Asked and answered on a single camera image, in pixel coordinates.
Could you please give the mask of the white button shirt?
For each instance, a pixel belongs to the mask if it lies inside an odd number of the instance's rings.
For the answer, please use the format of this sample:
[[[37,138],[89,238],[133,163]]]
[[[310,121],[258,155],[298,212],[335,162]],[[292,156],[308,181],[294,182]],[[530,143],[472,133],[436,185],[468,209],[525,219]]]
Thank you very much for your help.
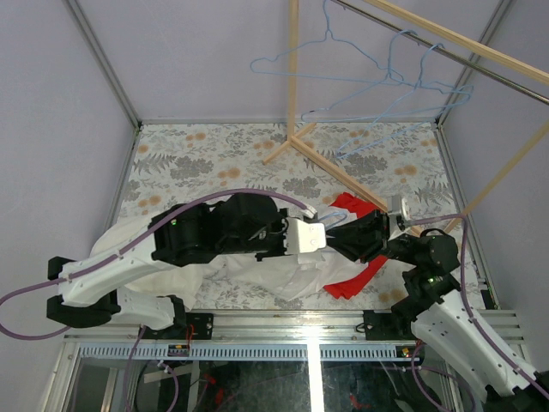
[[[331,247],[300,255],[266,257],[253,254],[221,255],[198,269],[207,278],[215,274],[266,289],[283,300],[312,295],[324,287],[352,280],[368,263],[351,261]]]

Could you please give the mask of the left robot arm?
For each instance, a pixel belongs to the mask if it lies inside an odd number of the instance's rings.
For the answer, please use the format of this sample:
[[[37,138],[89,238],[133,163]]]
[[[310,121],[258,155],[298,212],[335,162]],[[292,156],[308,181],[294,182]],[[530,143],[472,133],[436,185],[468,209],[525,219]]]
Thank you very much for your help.
[[[48,277],[60,282],[46,316],[71,328],[142,324],[175,339],[187,330],[182,299],[129,289],[145,276],[211,263],[219,255],[284,254],[288,212],[268,196],[236,193],[212,205],[178,204],[155,216],[138,234],[79,262],[54,257]]]

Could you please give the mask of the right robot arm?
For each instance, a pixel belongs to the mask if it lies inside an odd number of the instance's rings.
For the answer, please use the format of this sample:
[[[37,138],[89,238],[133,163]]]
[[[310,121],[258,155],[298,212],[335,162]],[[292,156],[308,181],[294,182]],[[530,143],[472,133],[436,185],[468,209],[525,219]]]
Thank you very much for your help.
[[[411,265],[403,272],[407,297],[391,309],[391,328],[438,353],[468,384],[486,411],[546,411],[548,374],[512,349],[468,303],[453,275],[463,251],[443,230],[413,236],[404,220],[375,210],[327,232],[327,244],[352,261],[384,256]]]

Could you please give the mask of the red shirt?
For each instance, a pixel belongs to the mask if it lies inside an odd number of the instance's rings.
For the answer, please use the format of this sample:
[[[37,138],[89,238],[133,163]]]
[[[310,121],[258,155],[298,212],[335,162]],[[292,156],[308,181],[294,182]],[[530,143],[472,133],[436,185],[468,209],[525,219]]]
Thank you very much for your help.
[[[377,206],[374,203],[366,202],[365,200],[362,200],[361,198],[348,192],[341,193],[331,203],[331,206],[338,209],[345,209],[348,212],[355,214],[358,218],[377,210]],[[375,274],[385,265],[387,261],[388,259],[385,256],[377,256],[353,278],[349,278],[344,282],[326,285],[323,289],[336,299],[344,298],[346,300],[350,300],[373,279]]]

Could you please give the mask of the floral table mat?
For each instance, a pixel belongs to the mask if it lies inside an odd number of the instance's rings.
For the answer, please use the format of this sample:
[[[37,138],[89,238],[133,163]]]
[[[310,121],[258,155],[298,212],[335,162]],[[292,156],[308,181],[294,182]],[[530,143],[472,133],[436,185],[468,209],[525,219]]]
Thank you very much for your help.
[[[209,193],[249,187],[273,191],[312,205],[321,215],[345,186],[299,151],[286,149],[283,124],[149,125],[141,133],[119,219],[153,215]],[[374,194],[404,196],[412,217],[449,215],[455,201],[428,124],[321,123],[303,137],[317,151]],[[388,261],[350,299],[320,290],[290,300],[255,281],[236,280],[223,266],[198,286],[169,276],[166,286],[194,309],[353,310],[384,309],[406,293],[405,264]]]

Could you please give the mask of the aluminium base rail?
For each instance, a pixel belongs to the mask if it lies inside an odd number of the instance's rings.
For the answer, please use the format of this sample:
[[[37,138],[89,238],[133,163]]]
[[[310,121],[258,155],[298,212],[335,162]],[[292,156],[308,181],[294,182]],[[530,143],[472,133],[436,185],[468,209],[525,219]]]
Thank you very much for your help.
[[[64,343],[81,357],[136,360],[303,361],[316,344],[326,361],[402,361],[412,338],[361,330],[361,311],[218,310],[197,313],[192,338],[140,336],[134,326],[73,330]]]

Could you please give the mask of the wooden rack frame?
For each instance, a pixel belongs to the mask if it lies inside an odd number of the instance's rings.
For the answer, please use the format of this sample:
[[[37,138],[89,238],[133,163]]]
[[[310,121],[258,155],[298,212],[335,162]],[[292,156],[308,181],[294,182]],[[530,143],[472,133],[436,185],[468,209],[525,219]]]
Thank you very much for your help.
[[[370,1],[371,6],[380,9],[390,15],[401,18],[404,21],[414,24],[417,27],[423,28],[426,31],[439,36],[442,39],[449,41],[452,44],[459,45],[466,50],[472,52],[475,56],[486,58],[496,64],[500,64],[510,70],[515,71],[518,74],[525,75],[526,77],[533,79],[537,82],[547,84],[548,74],[540,69],[535,68],[529,64],[526,64],[516,58],[512,58],[500,51],[492,49],[490,46],[480,43],[479,41],[472,40],[462,34],[459,34],[453,30],[443,27],[433,21],[430,21],[424,17],[416,15],[406,9],[396,6],[388,1]],[[296,104],[297,104],[297,63],[298,63],[298,47],[299,40],[299,2],[290,1],[288,3],[288,46],[290,47],[290,57],[288,58],[288,70],[290,79],[287,84],[287,139],[271,154],[262,160],[262,163],[267,165],[273,161],[277,156],[281,155],[286,149],[294,148],[302,155],[304,155],[313,163],[320,166],[325,172],[329,173],[332,177],[339,180],[348,189],[355,191],[362,198],[376,204],[381,209],[387,209],[387,205],[381,197],[375,195],[372,191],[359,184],[358,181],[343,172],[338,166],[328,161],[325,157],[316,152],[313,148],[308,147],[304,142],[300,140],[302,136],[311,132],[315,128],[315,124],[307,124],[300,130],[295,130],[296,122]],[[441,52],[445,57],[450,58],[457,63],[468,67],[469,69],[489,77],[492,80],[503,84],[504,86],[511,88],[517,92],[527,95],[541,103],[547,104],[548,99],[540,94],[535,93],[530,89],[507,79],[500,75],[485,69],[473,61],[463,59],[454,53],[445,51],[439,47],[435,48]],[[513,157],[507,161],[507,163],[497,172],[492,180],[482,189],[479,195],[477,195],[472,202],[467,204],[462,209],[463,215],[470,215],[470,213],[476,209],[476,207],[487,197],[489,193],[510,173],[510,171],[519,164],[519,162],[530,152],[537,143],[548,133],[548,123],[544,123],[532,137],[530,137],[513,155]]]

